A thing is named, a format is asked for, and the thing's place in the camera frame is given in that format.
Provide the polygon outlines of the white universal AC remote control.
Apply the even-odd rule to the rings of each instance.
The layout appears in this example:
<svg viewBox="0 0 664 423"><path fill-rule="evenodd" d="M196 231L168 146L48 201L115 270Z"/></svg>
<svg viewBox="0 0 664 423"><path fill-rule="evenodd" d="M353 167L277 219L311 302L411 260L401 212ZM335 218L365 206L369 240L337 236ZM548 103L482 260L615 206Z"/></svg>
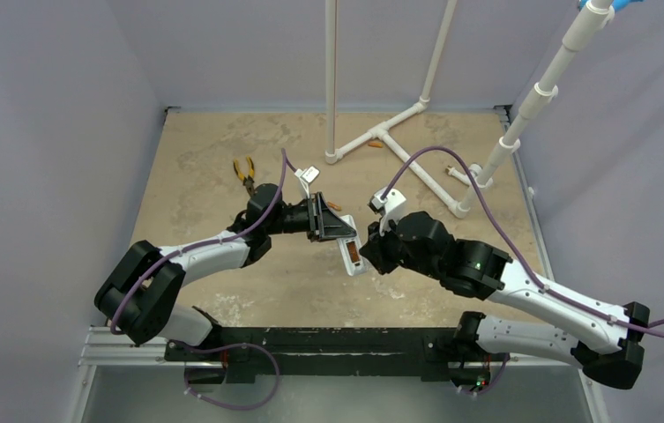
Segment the white universal AC remote control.
<svg viewBox="0 0 664 423"><path fill-rule="evenodd" d="M342 257L345 271L349 277L364 274L369 269L369 262L362 256L361 236L357 231L352 215L337 215L342 222L341 235L335 238Z"/></svg>

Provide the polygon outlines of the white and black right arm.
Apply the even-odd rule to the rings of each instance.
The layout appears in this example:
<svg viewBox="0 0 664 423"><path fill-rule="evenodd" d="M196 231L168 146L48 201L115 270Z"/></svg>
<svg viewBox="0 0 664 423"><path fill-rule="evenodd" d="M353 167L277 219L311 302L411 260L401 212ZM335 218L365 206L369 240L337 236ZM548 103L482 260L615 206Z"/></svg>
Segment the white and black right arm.
<svg viewBox="0 0 664 423"><path fill-rule="evenodd" d="M380 274L407 269L432 278L446 291L502 304L538 318L514 322L465 312L453 334L455 352L466 359L518 353L560 361L618 390L631 389L643 368L642 333L650 310L590 299L544 278L501 249L457 239L425 211L382 228L368 227L360 254Z"/></svg>

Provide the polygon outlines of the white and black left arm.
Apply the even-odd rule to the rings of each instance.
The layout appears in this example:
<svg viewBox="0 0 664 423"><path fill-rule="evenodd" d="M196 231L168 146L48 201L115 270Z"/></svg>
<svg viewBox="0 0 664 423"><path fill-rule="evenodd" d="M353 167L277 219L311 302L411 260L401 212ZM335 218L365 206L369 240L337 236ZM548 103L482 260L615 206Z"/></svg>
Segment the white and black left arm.
<svg viewBox="0 0 664 423"><path fill-rule="evenodd" d="M306 234L311 242L347 244L360 237L348 216L341 217L314 193L297 204L283 201L280 188L258 186L233 224L218 235L189 245L155 247L135 242L95 294L93 304L134 344L165 338L186 344L198 360L220 351L220 325L197 307L177 304L182 288L221 271L248 267L271 248L277 234Z"/></svg>

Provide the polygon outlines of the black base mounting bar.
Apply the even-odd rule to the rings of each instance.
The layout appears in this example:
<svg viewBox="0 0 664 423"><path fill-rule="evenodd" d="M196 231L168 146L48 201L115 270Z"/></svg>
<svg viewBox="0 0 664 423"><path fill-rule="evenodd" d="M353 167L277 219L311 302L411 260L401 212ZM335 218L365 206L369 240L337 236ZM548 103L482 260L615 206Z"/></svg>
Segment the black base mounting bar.
<svg viewBox="0 0 664 423"><path fill-rule="evenodd" d="M226 327L202 347L168 342L164 359L182 364L188 382L248 384L260 376L414 377L470 386L489 383L490 365L504 352L476 344L476 322L466 327Z"/></svg>

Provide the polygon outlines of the yellow handled pliers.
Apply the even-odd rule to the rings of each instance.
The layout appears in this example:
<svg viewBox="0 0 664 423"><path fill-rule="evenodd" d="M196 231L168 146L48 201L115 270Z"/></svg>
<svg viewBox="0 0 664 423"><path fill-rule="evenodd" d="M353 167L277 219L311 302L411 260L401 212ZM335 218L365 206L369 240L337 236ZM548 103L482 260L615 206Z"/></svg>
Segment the yellow handled pliers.
<svg viewBox="0 0 664 423"><path fill-rule="evenodd" d="M251 197L255 193L255 179L254 179L254 177L255 177L255 166L254 166L254 162L253 162L253 159L251 158L251 156L247 155L245 157L245 159L246 159L246 162L247 162L248 167L249 167L247 172L242 171L241 163L240 163L239 159L234 159L233 160L233 168L234 168L234 172L235 172L236 177L240 180L240 182L242 183L242 186L245 188L246 192Z"/></svg>

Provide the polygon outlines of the aluminium table frame rail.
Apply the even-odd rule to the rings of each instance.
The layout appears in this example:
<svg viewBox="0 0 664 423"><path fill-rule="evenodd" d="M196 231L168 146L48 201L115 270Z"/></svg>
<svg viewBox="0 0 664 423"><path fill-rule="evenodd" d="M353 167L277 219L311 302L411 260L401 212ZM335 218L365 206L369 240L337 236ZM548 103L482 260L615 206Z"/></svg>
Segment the aluminium table frame rail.
<svg viewBox="0 0 664 423"><path fill-rule="evenodd" d="M526 209L529 215L530 223L533 229L533 235L536 242L538 256L541 262L541 268L546 278L554 280L555 274L552 269L551 262L548 256L547 245L541 229L541 224L536 213L534 204L534 190L529 186L526 179L525 169L523 167L521 158L518 152L511 155L511 163L515 169L516 176L519 180L519 185L522 190L522 195L526 203Z"/></svg>

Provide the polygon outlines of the white PVC pipe frame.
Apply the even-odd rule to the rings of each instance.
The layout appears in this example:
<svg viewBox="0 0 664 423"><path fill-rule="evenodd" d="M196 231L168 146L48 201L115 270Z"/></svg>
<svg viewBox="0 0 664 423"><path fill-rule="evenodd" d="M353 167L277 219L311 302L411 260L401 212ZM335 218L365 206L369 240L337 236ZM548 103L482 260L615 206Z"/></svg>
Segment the white PVC pipe frame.
<svg viewBox="0 0 664 423"><path fill-rule="evenodd" d="M384 98L372 104L380 116L346 136L335 126L340 4L323 2L325 163L337 163L373 141L396 159L408 161L414 146L398 130L416 117L427 112L491 112L516 105L517 115L504 131L489 140L474 165L457 173L458 182L474 176L487 187L518 150L527 125L557 97L571 61L622 6L616 1L542 2L540 14L534 15L530 6L501 1L500 17L514 11L533 24L515 42L502 41L496 31L478 27L477 19L485 17L487 9L475 1L428 1L425 7L424 35L412 42L397 39L389 46L387 63L396 66L394 77L403 83L403 91L395 93L389 81L375 84L373 94Z"/></svg>

